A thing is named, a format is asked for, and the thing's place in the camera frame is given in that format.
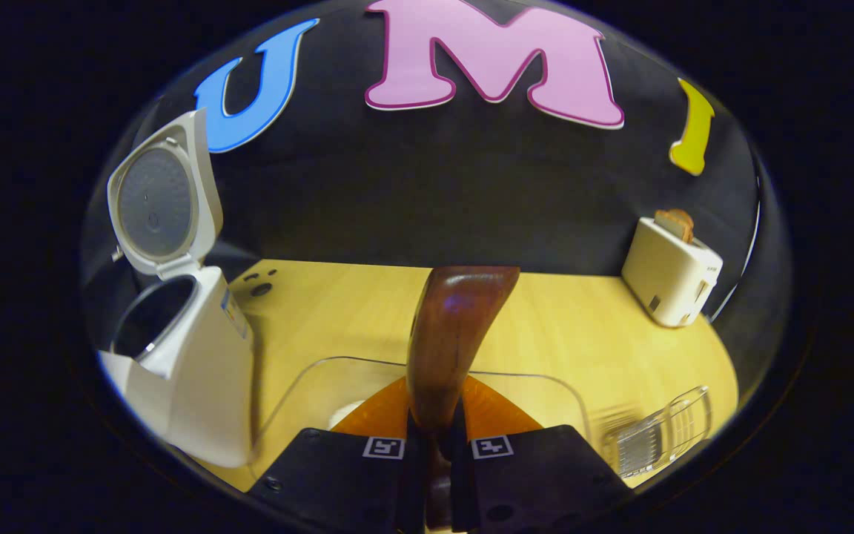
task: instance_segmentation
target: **table surface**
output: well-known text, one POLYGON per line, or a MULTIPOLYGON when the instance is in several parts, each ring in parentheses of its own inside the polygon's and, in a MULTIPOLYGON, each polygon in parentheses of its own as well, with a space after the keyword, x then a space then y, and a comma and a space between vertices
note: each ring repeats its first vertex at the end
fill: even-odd
MULTIPOLYGON (((429 272, 262 260, 234 280, 230 289, 257 336, 254 432, 264 426, 299 373, 322 359, 354 356, 404 363, 414 309, 429 272), (251 294, 264 283, 272 284, 268 293, 251 294)), ((733 365, 708 321, 699 317, 684 328, 661 327, 620 277, 520 274, 472 369, 546 375, 565 382, 586 410, 587 428, 579 432, 596 450, 614 422, 651 415, 696 386, 709 388, 711 435, 732 417, 738 402, 733 365)), ((332 382, 319 395, 328 395, 328 388, 358 386, 357 380, 332 382)), ((556 419, 550 413, 556 412, 557 395, 567 396, 567 391, 526 390, 501 392, 533 417, 545 419, 539 421, 543 425, 563 422, 565 415, 557 422, 550 420, 556 419)), ((246 491, 277 453, 258 447, 250 466, 238 469, 199 462, 246 491)), ((629 477, 626 483, 634 487, 654 474, 629 477)))

